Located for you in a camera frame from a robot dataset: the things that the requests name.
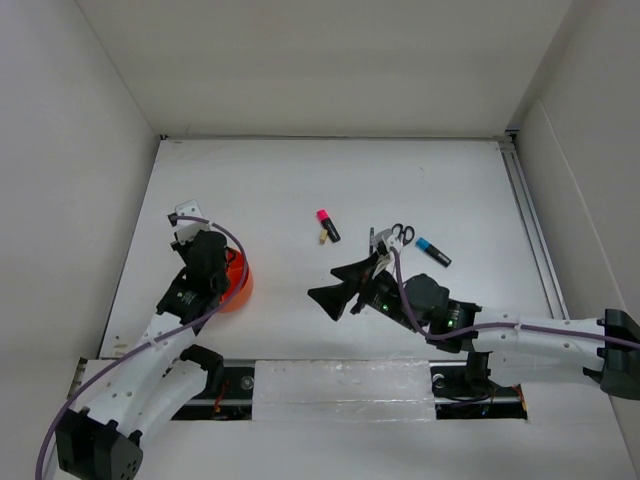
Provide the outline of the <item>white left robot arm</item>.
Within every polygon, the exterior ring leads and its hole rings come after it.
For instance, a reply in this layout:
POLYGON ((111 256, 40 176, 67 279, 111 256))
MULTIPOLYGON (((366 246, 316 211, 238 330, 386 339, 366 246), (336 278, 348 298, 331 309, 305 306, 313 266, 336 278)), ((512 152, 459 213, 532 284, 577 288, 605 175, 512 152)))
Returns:
POLYGON ((196 343, 231 282, 235 256, 220 232, 178 237, 184 263, 158 302, 132 356, 113 365, 104 389, 66 408, 55 428, 59 468, 77 479, 132 479, 144 446, 189 400, 222 387, 223 357, 196 343))

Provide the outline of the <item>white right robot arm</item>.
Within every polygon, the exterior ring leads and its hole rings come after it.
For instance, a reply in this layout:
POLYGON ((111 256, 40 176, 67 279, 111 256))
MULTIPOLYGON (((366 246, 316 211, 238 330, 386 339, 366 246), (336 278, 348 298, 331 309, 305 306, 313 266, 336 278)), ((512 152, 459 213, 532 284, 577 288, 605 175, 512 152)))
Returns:
POLYGON ((462 381, 476 394, 497 384, 497 360, 513 352, 557 360, 610 396, 638 399, 639 326, 626 312, 608 309, 600 318, 563 322, 523 317, 455 300, 426 274, 403 279, 400 270, 388 271, 399 262, 393 252, 336 267, 337 284, 307 294, 334 321, 370 307, 438 350, 467 353, 474 362, 462 369, 462 381))

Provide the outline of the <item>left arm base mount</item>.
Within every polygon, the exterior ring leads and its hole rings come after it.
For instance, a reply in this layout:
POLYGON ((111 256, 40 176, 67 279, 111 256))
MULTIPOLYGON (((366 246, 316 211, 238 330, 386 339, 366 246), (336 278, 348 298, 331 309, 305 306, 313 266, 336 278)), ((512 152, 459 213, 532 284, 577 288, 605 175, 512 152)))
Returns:
POLYGON ((252 419, 255 365, 224 367, 221 380, 189 400, 172 417, 175 421, 248 421, 252 419))

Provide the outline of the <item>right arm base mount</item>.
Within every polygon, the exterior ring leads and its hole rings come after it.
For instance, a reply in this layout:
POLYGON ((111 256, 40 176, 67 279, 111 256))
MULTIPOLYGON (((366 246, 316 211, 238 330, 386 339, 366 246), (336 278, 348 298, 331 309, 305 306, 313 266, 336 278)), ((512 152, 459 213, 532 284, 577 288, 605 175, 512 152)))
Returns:
POLYGON ((520 385, 499 386, 489 380, 473 385, 461 365, 431 368, 432 393, 437 420, 527 420, 528 411, 520 385))

